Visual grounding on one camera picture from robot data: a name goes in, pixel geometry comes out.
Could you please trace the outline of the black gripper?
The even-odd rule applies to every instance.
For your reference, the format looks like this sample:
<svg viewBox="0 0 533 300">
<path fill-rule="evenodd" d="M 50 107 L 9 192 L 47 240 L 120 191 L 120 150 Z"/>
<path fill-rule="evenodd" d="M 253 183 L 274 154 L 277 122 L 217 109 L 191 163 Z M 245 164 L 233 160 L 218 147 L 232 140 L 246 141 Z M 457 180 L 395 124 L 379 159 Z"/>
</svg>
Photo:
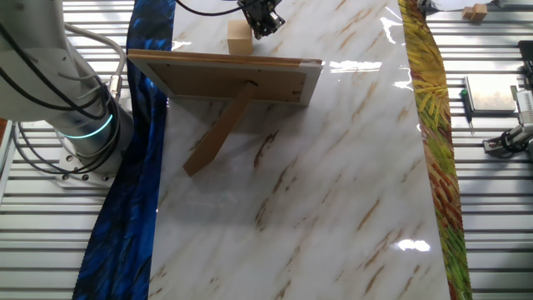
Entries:
<svg viewBox="0 0 533 300">
<path fill-rule="evenodd" d="M 276 6 L 280 2 L 281 0 L 237 1 L 238 7 L 242 9 L 247 17 L 250 17 L 249 25 L 256 40 L 275 33 L 285 24 L 286 21 L 275 12 Z"/>
</svg>

